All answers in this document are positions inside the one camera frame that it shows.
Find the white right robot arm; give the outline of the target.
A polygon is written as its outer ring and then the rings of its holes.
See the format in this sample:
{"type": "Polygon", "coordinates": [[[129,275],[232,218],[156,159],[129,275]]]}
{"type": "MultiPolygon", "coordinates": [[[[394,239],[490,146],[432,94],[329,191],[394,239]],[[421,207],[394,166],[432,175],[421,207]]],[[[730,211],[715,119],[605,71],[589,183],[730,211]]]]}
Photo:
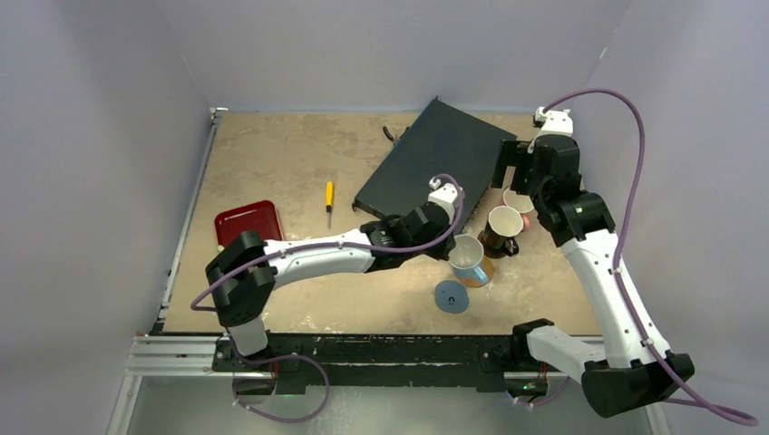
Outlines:
{"type": "Polygon", "coordinates": [[[638,292],[621,274],[619,237],[604,199],[581,186],[579,146],[546,134],[526,143],[503,140],[492,177],[532,200],[537,219],[576,272],[597,316],[602,346],[589,345],[537,319],[513,327],[508,358],[522,369],[546,363],[578,382],[594,412],[616,416],[668,399],[695,372],[691,358],[673,353],[638,292]]]}

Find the blue grey smiley coaster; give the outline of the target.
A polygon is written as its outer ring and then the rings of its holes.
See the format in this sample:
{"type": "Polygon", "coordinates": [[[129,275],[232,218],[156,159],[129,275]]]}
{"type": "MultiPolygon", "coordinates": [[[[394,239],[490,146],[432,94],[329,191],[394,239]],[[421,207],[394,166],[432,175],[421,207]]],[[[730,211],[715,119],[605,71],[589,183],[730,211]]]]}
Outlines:
{"type": "Polygon", "coordinates": [[[461,314],[470,304],[465,286],[452,280],[444,280],[434,288],[434,301],[439,310],[448,314],[461,314]]]}

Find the light blue mug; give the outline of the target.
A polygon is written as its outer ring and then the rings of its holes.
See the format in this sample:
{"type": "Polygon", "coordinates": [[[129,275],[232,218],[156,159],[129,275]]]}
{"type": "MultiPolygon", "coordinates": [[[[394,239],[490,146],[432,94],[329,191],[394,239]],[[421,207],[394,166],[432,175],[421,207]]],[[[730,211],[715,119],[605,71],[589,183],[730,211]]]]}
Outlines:
{"type": "Polygon", "coordinates": [[[471,288],[489,284],[494,276],[494,267],[484,254],[482,242],[471,235],[458,235],[454,237],[454,243],[449,253],[449,264],[458,281],[471,288]]]}

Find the white cup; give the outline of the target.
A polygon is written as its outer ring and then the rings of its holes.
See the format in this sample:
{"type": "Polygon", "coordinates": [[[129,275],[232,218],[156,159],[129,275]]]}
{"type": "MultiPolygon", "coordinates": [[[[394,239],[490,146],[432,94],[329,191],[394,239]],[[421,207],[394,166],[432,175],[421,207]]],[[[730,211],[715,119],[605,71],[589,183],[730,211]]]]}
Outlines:
{"type": "Polygon", "coordinates": [[[482,243],[484,254],[490,258],[517,256],[520,248],[516,240],[524,229],[522,215],[514,208],[498,206],[487,218],[478,239],[482,243]]]}

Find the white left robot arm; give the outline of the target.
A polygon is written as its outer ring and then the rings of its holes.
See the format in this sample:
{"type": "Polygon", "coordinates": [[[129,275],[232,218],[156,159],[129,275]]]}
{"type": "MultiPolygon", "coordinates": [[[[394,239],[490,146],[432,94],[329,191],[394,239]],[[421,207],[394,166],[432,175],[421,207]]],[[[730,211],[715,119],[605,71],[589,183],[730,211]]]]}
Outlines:
{"type": "Polygon", "coordinates": [[[446,260],[461,215],[462,204],[428,201],[403,217],[367,222],[335,237],[288,242],[241,233],[205,268],[207,293],[234,343],[236,360],[250,371],[268,364],[261,313],[273,291],[320,276],[396,269],[420,255],[446,260]]]}

